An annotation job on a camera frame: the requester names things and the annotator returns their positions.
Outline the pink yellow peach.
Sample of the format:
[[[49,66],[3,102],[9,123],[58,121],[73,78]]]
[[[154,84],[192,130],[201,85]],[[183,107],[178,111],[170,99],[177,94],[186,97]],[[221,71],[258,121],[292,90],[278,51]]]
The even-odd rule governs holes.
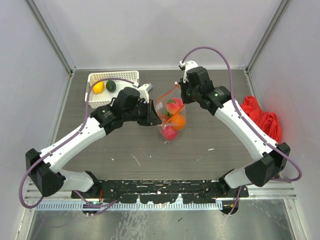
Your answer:
[[[166,104],[166,111],[174,115],[183,105],[184,103],[180,98],[170,98]]]

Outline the white plastic basket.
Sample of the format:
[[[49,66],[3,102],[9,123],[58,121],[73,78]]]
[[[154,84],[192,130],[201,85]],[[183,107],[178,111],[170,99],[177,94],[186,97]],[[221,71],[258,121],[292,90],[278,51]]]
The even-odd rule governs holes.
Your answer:
[[[101,79],[104,79],[103,92],[100,94],[95,94],[93,90],[89,92],[90,87]],[[111,79],[116,83],[115,92],[107,91],[106,82],[108,79]],[[140,75],[137,70],[90,73],[87,78],[84,101],[88,103],[92,109],[96,109],[100,106],[109,104],[112,98],[115,98],[118,95],[120,90],[125,87],[131,87],[134,83],[140,83]]]

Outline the yellow lemon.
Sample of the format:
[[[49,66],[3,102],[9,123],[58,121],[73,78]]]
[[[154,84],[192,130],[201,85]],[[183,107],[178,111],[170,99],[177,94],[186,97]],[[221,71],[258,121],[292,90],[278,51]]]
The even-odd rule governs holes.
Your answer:
[[[101,94],[104,91],[104,88],[105,88],[104,87],[104,82],[103,81],[99,81],[99,82],[95,83],[95,85],[92,88],[92,91],[95,94]]]

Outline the red apple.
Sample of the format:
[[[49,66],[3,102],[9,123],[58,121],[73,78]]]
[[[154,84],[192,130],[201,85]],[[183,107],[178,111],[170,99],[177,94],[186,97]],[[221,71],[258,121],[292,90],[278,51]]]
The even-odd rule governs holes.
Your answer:
[[[178,131],[171,126],[161,130],[162,136],[167,141],[173,141],[178,136]]]

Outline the left aluminium frame post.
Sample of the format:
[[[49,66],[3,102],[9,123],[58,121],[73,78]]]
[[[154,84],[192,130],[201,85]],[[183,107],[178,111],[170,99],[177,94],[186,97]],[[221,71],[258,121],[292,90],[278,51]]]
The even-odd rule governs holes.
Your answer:
[[[50,26],[48,25],[47,21],[45,20],[43,14],[41,13],[39,7],[37,6],[34,0],[25,0],[24,1],[29,8],[30,12],[34,16],[36,22],[38,23],[40,29],[42,30],[44,36],[48,40],[50,46],[52,47],[54,53],[62,63],[63,67],[67,71],[69,75],[72,75],[75,71],[75,67],[72,66],[71,61],[67,59],[65,53],[61,48],[61,44],[58,43],[56,40]]]

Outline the dark green avocado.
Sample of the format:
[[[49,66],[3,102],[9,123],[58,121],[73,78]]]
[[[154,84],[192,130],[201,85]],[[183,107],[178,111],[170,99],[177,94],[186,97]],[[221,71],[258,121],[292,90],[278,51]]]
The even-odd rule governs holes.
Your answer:
[[[106,90],[110,93],[114,93],[117,89],[117,85],[113,80],[108,80],[105,84]]]

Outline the orange fruit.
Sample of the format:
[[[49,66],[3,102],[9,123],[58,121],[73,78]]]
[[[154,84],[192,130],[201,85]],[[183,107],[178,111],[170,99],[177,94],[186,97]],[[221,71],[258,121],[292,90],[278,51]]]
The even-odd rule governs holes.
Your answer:
[[[174,129],[179,131],[186,126],[187,120],[184,115],[176,114],[169,119],[169,122]]]

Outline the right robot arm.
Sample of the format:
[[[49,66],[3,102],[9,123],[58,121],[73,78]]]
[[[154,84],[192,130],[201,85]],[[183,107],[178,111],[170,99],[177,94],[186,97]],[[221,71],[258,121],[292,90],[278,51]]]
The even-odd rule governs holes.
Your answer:
[[[187,64],[179,85],[182,101],[185,104],[197,102],[222,121],[253,159],[253,163],[232,169],[219,178],[218,187],[223,196],[231,197],[238,187],[244,185],[263,187],[285,168],[290,147],[285,142],[278,144],[259,129],[238,102],[232,101],[231,92],[226,87],[213,85],[204,67],[195,62]]]

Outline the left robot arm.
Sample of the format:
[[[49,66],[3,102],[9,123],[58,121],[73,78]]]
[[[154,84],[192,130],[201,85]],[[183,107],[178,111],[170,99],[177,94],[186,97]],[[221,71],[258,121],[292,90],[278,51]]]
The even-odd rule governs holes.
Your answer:
[[[125,122],[140,126],[156,126],[162,121],[156,114],[149,93],[150,84],[140,87],[125,87],[110,104],[96,108],[77,129],[51,146],[25,154],[28,176],[43,197],[60,190],[79,191],[88,198],[99,195],[102,184],[90,171],[74,172],[63,167],[75,155],[93,142],[119,129]]]

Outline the red cloth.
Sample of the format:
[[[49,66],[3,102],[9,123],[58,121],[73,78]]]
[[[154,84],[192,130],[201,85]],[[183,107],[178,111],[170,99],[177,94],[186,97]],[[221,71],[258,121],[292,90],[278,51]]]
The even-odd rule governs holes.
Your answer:
[[[240,105],[249,118],[270,138],[282,142],[282,127],[274,112],[263,111],[254,96],[246,96]]]

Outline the aluminium frame post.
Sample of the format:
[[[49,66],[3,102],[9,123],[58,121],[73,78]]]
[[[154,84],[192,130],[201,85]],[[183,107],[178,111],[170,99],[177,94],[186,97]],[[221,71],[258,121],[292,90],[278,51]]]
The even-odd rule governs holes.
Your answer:
[[[50,26],[48,25],[47,21],[45,20],[43,14],[41,13],[39,7],[37,6],[34,0],[25,0],[24,1],[29,8],[30,12],[34,16],[36,22],[38,23],[40,29],[42,30],[44,36],[48,40],[50,46],[52,47],[54,53],[62,63],[63,67],[67,71],[69,75],[72,75],[75,71],[75,67],[72,66],[71,61],[67,59],[65,53],[61,48],[61,44],[58,43],[56,40]]]
[[[278,23],[280,22],[283,14],[285,13],[287,7],[290,5],[291,0],[281,0],[278,7],[276,8],[266,30],[263,33],[262,38],[260,39],[247,67],[245,68],[245,72],[249,74],[256,63],[257,59],[259,58],[261,52],[265,48],[268,40],[272,36],[274,30],[276,29]]]

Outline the clear zip top bag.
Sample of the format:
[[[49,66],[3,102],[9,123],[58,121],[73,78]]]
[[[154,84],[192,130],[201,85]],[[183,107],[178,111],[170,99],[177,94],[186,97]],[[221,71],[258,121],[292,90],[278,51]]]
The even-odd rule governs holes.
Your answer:
[[[158,117],[161,115],[161,114],[165,114],[165,115],[168,115],[168,112],[166,110],[166,104],[168,102],[169,99],[172,99],[172,98],[181,98],[181,88],[179,86],[179,84],[177,82],[174,83],[174,87],[173,89],[171,89],[170,91],[166,92],[165,94],[163,94],[162,96],[160,96],[157,101],[156,101],[156,105],[155,105],[155,111],[158,115]],[[185,118],[187,119],[187,114],[186,114],[186,105],[183,103],[183,106],[173,115],[178,115],[178,114],[181,114],[183,116],[185,116]],[[162,129],[166,128],[166,127],[172,127],[171,124],[170,124],[170,120],[168,120],[168,122],[165,122],[165,123],[162,123],[160,125],[158,125],[158,129],[159,129],[159,132],[161,133],[162,135]],[[179,136],[179,134],[182,132],[182,130],[177,130],[178,131],[178,135],[177,137]]]

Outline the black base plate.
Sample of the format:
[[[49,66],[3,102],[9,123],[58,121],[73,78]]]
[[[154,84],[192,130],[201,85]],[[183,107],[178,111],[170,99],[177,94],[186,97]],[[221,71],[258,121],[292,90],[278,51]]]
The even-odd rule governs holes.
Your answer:
[[[235,198],[238,190],[223,192],[214,180],[102,180],[95,195],[80,193],[86,199],[117,200],[124,204],[174,203],[178,197],[183,204],[215,203],[218,198]]]

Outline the right aluminium frame post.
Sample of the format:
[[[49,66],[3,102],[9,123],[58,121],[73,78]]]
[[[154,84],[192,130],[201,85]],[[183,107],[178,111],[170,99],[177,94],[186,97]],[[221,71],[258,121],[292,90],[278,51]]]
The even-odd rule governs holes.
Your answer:
[[[257,59],[259,58],[261,52],[265,48],[268,40],[272,36],[274,30],[276,29],[278,23],[280,22],[283,14],[285,13],[287,7],[290,5],[291,0],[281,0],[278,7],[276,8],[266,30],[263,33],[262,38],[260,39],[247,67],[245,68],[245,72],[249,74],[256,63]]]

